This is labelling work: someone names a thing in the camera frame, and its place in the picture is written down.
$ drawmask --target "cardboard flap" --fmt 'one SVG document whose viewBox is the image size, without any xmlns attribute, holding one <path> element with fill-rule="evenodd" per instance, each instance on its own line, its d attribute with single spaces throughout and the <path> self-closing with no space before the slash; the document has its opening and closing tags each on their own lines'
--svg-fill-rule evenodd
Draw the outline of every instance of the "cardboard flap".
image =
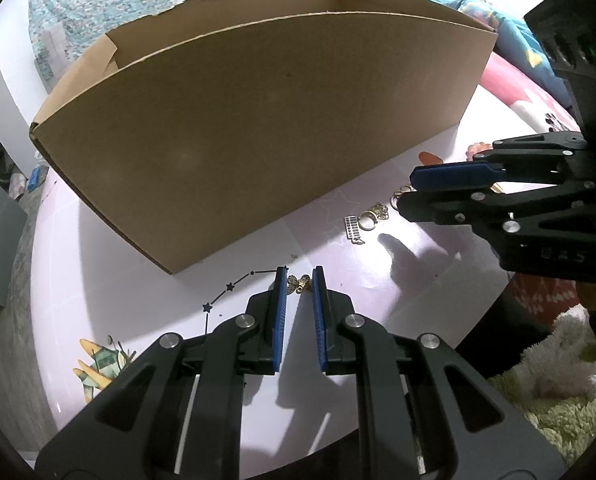
<svg viewBox="0 0 596 480">
<path fill-rule="evenodd" d="M 119 68 L 210 32 L 245 23 L 318 12 L 397 12 L 489 30 L 487 25 L 429 0 L 187 0 L 125 23 L 107 35 L 118 46 Z"/>
<path fill-rule="evenodd" d="M 35 142 L 108 224 L 178 272 L 456 124 L 495 39 L 370 12 L 239 25 L 121 68 Z"/>
<path fill-rule="evenodd" d="M 125 23 L 107 35 L 122 68 L 171 45 L 245 23 L 338 10 L 338 0 L 186 0 L 156 15 Z"/>
<path fill-rule="evenodd" d="M 37 124 L 63 107 L 87 88 L 114 72 L 113 57 L 116 45 L 105 34 L 99 37 L 82 55 L 74 61 L 67 73 L 60 78 L 56 88 L 49 94 L 31 123 L 33 130 Z"/>
</svg>

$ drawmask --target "blue gripper pad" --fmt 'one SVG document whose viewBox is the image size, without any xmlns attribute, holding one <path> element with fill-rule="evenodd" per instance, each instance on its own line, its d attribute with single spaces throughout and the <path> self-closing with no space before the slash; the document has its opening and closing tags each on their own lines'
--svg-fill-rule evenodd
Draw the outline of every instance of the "blue gripper pad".
<svg viewBox="0 0 596 480">
<path fill-rule="evenodd" d="M 274 349 L 274 371 L 280 371 L 280 361 L 283 359 L 283 339 L 284 339 L 284 317 L 287 310 L 287 268 L 278 267 L 276 271 L 276 281 L 274 282 L 274 292 L 278 287 L 278 299 L 276 305 L 276 319 L 274 320 L 273 349 Z"/>
<path fill-rule="evenodd" d="M 327 288 L 320 266 L 313 269 L 312 300 L 320 370 L 327 375 L 355 373 L 356 345 L 338 333 L 339 323 L 354 313 L 354 305 L 347 294 Z"/>
<path fill-rule="evenodd" d="M 450 191 L 482 189 L 505 181 L 501 165 L 486 162 L 454 162 L 419 166 L 411 172 L 411 185 L 416 191 Z"/>
<path fill-rule="evenodd" d="M 313 320 L 316 325 L 316 349 L 318 350 L 318 363 L 320 370 L 326 371 L 327 350 L 325 348 L 325 322 L 322 313 L 322 300 L 320 298 L 320 287 L 318 286 L 318 272 L 312 272 L 312 301 Z"/>
</svg>

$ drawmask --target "metal screw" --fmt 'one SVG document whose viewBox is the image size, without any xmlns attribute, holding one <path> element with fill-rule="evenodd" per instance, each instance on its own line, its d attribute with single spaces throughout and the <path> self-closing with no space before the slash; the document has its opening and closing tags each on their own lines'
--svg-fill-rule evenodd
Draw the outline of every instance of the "metal screw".
<svg viewBox="0 0 596 480">
<path fill-rule="evenodd" d="M 432 350 L 440 346 L 440 338 L 436 334 L 423 334 L 420 337 L 420 342 L 422 346 Z"/>
<path fill-rule="evenodd" d="M 517 233 L 520 231 L 520 224 L 515 220 L 508 220 L 502 224 L 502 228 L 508 233 Z"/>
<path fill-rule="evenodd" d="M 584 144 L 585 139 L 582 136 L 578 135 L 568 135 L 565 136 L 565 139 L 569 142 L 573 142 L 574 144 Z"/>
<path fill-rule="evenodd" d="M 349 316 L 345 317 L 345 323 L 351 328 L 360 328 L 364 325 L 364 317 L 360 314 L 349 314 Z"/>
<path fill-rule="evenodd" d="M 160 336 L 158 340 L 160 346 L 163 348 L 175 348 L 180 343 L 180 338 L 178 334 L 174 334 L 173 332 L 168 332 Z"/>
<path fill-rule="evenodd" d="M 255 322 L 256 318 L 249 314 L 240 314 L 239 316 L 236 316 L 236 325 L 240 328 L 249 328 L 250 326 L 254 326 Z"/>
</svg>

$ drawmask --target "silver bolt head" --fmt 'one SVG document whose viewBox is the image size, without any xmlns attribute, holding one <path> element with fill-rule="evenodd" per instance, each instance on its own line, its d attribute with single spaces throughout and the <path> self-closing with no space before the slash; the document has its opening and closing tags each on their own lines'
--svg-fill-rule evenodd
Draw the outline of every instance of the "silver bolt head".
<svg viewBox="0 0 596 480">
<path fill-rule="evenodd" d="M 420 337 L 420 342 L 422 346 L 431 350 L 440 346 L 440 338 L 436 334 L 423 334 Z"/>
<path fill-rule="evenodd" d="M 180 337 L 173 332 L 167 332 L 160 336 L 158 342 L 163 348 L 175 348 L 180 343 Z"/>
<path fill-rule="evenodd" d="M 502 224 L 502 229 L 507 233 L 517 233 L 520 231 L 520 224 L 515 220 L 508 220 Z"/>
<path fill-rule="evenodd" d="M 364 317 L 360 314 L 349 314 L 349 316 L 345 317 L 345 323 L 351 328 L 360 328 L 364 325 Z"/>
<path fill-rule="evenodd" d="M 249 328 L 250 326 L 254 326 L 255 322 L 256 318 L 250 314 L 239 314 L 236 316 L 236 325 L 240 328 Z"/>
</svg>

